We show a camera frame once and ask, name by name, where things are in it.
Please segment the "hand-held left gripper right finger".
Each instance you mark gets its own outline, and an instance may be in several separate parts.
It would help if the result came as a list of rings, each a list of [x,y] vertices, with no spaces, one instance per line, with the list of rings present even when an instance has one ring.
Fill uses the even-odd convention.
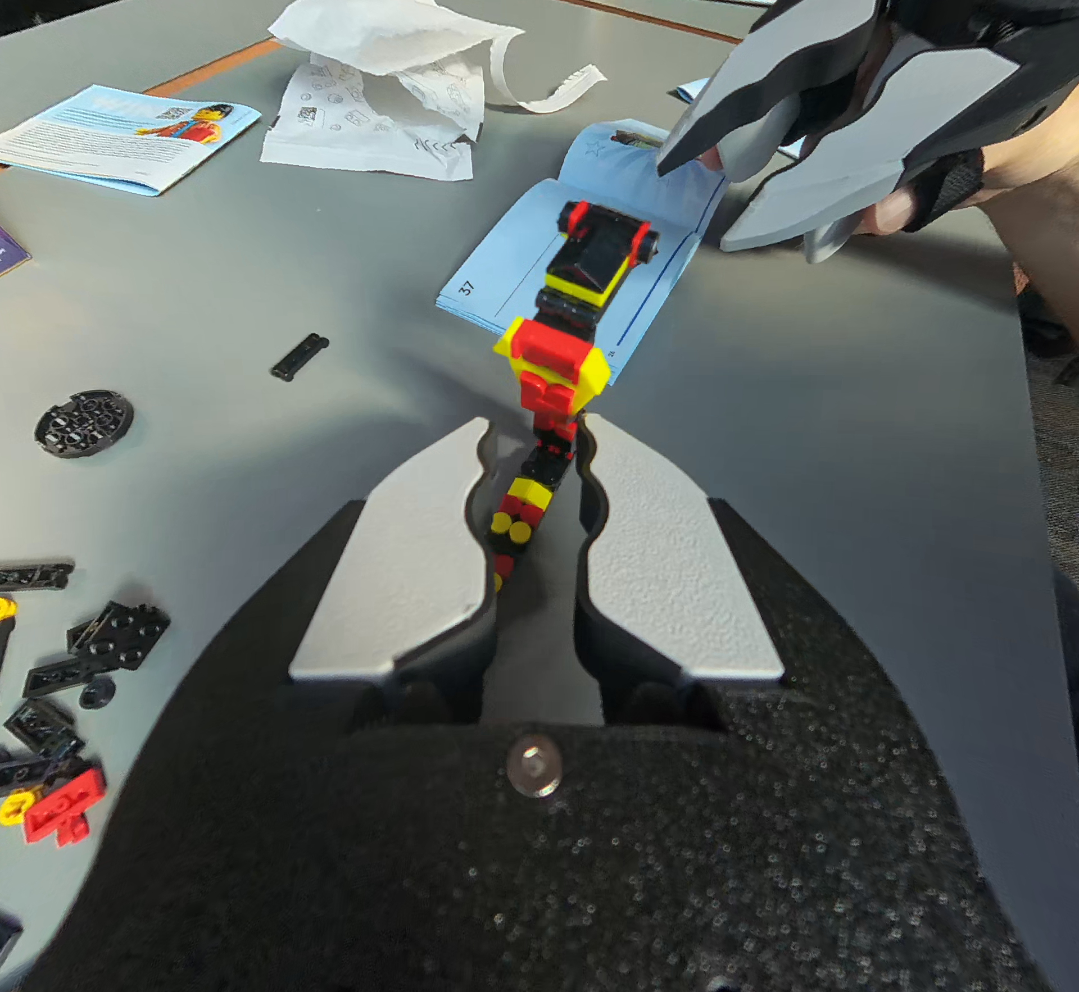
[[[584,419],[575,635],[600,680],[774,682],[786,674],[709,498],[600,415]]]

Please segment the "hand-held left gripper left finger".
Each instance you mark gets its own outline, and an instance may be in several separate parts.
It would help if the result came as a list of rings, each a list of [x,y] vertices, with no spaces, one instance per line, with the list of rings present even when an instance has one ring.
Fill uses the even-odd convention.
[[[289,665],[295,682],[481,680],[495,648],[493,559],[473,509],[493,468],[476,417],[370,492]]]

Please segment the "black red yellow brick snake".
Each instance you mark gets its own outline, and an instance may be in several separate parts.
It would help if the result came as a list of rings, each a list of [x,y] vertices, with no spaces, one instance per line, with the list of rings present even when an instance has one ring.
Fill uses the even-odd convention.
[[[578,418],[611,380],[595,345],[599,321],[628,272],[658,250],[659,231],[648,221],[598,203],[566,203],[558,230],[562,244],[547,266],[535,315],[515,320],[494,346],[511,365],[535,436],[488,532],[496,592],[511,577],[573,461]]]

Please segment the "pile of loose toy bricks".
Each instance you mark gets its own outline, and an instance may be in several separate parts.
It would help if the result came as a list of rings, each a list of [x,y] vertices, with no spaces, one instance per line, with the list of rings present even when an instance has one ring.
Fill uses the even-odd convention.
[[[76,690],[81,709],[107,706],[114,674],[137,671],[169,626],[169,614],[155,604],[111,600],[65,631],[62,656],[26,674],[21,702],[2,721],[2,735],[25,750],[16,757],[2,750],[3,827],[21,828],[27,844],[52,838],[59,848],[88,838],[88,810],[106,796],[107,782],[57,696]]]

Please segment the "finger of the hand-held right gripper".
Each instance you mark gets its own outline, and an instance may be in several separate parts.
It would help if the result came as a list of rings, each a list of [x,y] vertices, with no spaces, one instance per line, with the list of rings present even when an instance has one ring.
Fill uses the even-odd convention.
[[[868,109],[763,184],[721,248],[742,252],[802,235],[806,253],[839,250],[862,210],[897,188],[916,145],[1016,70],[991,47],[931,47],[914,33],[899,35]]]
[[[750,33],[692,101],[657,154],[666,176],[718,147],[726,176],[763,169],[800,115],[802,93],[856,71],[879,0],[801,0]]]

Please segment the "black round brick plate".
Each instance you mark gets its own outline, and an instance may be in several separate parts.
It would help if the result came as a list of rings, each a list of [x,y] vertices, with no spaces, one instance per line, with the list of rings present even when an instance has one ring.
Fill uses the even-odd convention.
[[[134,406],[119,392],[76,392],[41,416],[35,426],[35,443],[59,459],[95,456],[128,433],[134,416]]]

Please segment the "blue figure leaflet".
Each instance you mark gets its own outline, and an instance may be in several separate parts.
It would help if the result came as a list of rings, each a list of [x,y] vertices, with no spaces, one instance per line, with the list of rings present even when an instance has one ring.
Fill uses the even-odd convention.
[[[2,133],[1,163],[158,196],[260,118],[235,103],[93,85]]]

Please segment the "printed white paper bag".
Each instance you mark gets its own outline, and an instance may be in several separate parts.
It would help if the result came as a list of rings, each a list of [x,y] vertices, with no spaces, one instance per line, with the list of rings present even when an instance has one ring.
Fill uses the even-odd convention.
[[[310,55],[268,131],[264,163],[469,180],[484,114],[482,69],[461,55],[369,74]]]

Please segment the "person's right hand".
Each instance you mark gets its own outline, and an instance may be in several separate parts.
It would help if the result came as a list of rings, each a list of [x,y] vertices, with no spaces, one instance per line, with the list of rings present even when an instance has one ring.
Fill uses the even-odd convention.
[[[1078,336],[1078,92],[1052,115],[982,149],[980,206],[1017,268]]]

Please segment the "crumpled white paper bag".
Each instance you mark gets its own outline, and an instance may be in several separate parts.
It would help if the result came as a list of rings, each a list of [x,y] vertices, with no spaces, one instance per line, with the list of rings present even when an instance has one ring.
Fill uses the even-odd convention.
[[[457,14],[435,0],[297,0],[269,27],[282,44],[309,51],[370,74],[397,74],[490,42],[490,71],[502,103],[536,114],[561,111],[605,76],[587,65],[547,98],[518,100],[504,62],[521,29]]]

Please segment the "small black bar brick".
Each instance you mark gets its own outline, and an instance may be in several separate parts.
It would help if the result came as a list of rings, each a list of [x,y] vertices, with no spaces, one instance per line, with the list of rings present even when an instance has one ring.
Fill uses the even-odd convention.
[[[305,365],[313,361],[320,351],[329,346],[329,343],[326,336],[311,332],[297,346],[291,348],[282,359],[272,365],[269,373],[290,383]]]

